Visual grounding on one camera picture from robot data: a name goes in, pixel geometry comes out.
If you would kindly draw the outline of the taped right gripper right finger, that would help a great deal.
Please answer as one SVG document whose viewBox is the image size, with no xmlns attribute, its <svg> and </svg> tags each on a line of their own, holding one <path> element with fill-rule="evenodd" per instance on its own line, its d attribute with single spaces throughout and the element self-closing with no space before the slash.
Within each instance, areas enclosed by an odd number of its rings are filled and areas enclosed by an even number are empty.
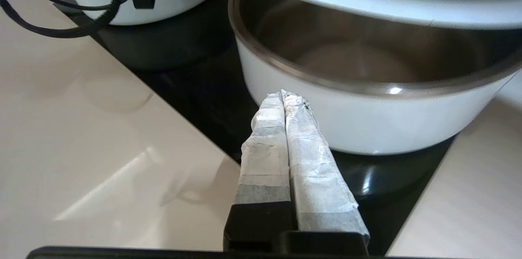
<svg viewBox="0 0 522 259">
<path fill-rule="evenodd" d="M 356 233 L 365 245 L 369 244 L 369 231 L 358 203 L 338 169 L 308 100 L 283 91 L 282 101 L 298 229 Z"/>
</svg>

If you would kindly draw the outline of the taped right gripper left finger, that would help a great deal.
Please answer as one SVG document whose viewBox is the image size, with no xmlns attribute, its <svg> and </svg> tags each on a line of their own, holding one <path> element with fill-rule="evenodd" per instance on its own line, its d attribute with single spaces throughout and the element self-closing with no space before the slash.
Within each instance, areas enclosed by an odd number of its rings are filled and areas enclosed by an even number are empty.
<svg viewBox="0 0 522 259">
<path fill-rule="evenodd" d="M 237 192 L 223 231 L 224 251 L 272 251 L 296 227 L 282 93 L 268 94 L 242 144 Z"/>
</svg>

